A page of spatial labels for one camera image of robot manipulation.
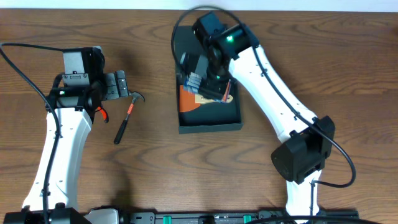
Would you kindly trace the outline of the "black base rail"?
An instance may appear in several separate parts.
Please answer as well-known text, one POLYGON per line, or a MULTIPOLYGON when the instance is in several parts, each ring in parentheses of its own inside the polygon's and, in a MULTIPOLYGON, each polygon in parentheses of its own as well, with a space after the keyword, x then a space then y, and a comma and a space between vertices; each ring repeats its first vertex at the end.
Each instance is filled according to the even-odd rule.
MULTIPOLYGON (((260 210, 258 212, 234 213, 153 213, 120 212, 119 223, 122 224, 243 224, 254 220, 289 216, 285 210, 260 210)), ((359 218, 357 211, 320 210, 316 216, 359 218)), ((269 223, 304 223, 304 220, 276 221, 269 223)), ((343 223, 342 221, 306 221, 306 223, 343 223)))

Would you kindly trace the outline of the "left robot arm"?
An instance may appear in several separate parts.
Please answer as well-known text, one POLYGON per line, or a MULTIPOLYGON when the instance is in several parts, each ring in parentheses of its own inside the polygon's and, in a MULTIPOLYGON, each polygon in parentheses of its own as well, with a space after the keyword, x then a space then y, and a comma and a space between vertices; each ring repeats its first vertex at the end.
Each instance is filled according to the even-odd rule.
POLYGON ((56 76, 45 98, 47 134, 34 184, 22 210, 7 213, 5 223, 121 223, 115 208, 78 212, 78 176, 86 139, 96 112, 105 120, 105 100, 128 97, 124 71, 87 72, 68 68, 56 76))

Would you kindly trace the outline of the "red handled pliers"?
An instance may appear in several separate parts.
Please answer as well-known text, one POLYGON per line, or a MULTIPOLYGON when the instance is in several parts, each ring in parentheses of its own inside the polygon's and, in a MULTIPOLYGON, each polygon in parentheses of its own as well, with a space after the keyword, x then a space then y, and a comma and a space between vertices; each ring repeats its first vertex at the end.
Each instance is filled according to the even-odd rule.
POLYGON ((96 112, 96 113, 97 113, 97 112, 100 112, 100 113, 101 113, 101 115, 102 115, 102 117, 103 117, 103 121, 104 121, 105 123, 108 123, 108 122, 109 122, 108 113, 107 113, 107 111, 104 109, 103 106, 97 107, 97 109, 95 110, 95 112, 96 112))

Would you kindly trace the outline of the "dark green lidded box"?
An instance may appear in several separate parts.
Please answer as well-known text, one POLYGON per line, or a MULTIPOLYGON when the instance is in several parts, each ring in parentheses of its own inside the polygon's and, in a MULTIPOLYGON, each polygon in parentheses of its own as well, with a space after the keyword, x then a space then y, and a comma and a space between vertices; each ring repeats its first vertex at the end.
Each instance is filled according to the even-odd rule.
MULTIPOLYGON (((175 35, 177 58, 181 58, 184 52, 198 55, 205 54, 190 26, 180 26, 175 35)), ((177 68, 175 74, 178 108, 179 86, 183 85, 183 77, 177 68)), ((180 134, 191 134, 240 130, 243 127, 243 121, 237 84, 232 85, 230 95, 233 97, 230 103, 208 103, 190 112, 180 113, 178 111, 178 132, 180 134)))

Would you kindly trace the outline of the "blue precision screwdriver set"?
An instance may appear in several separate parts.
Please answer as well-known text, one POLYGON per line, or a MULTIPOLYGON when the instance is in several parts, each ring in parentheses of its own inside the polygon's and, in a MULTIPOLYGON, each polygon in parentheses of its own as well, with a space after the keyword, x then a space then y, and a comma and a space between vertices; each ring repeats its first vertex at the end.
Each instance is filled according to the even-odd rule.
POLYGON ((219 77, 205 79, 201 75, 191 72, 185 79, 183 89, 200 95, 206 100, 213 100, 221 103, 229 103, 233 97, 229 94, 231 90, 231 80, 221 81, 219 77))

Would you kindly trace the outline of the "orange scraper wooden handle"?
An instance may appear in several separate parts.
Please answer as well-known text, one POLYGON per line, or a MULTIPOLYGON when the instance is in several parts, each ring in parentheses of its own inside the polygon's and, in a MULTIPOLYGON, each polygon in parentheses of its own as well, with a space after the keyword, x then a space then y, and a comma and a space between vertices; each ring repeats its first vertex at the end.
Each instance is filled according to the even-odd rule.
POLYGON ((193 94, 183 88, 183 85, 179 86, 179 103, 178 111, 180 113, 186 113, 199 108, 201 105, 208 103, 217 103, 216 100, 210 100, 199 94, 193 94))

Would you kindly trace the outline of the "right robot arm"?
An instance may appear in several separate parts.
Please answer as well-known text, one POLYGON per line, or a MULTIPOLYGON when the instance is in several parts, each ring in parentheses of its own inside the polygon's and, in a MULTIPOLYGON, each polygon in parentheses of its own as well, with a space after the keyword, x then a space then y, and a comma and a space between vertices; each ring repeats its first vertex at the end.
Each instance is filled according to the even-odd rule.
POLYGON ((331 118, 319 118, 289 90, 242 22, 228 27, 209 12, 190 27, 176 26, 171 45, 185 91, 219 105, 228 104, 236 83, 248 91, 280 141, 271 161, 286 181, 286 212, 318 215, 318 185, 335 133, 331 118))

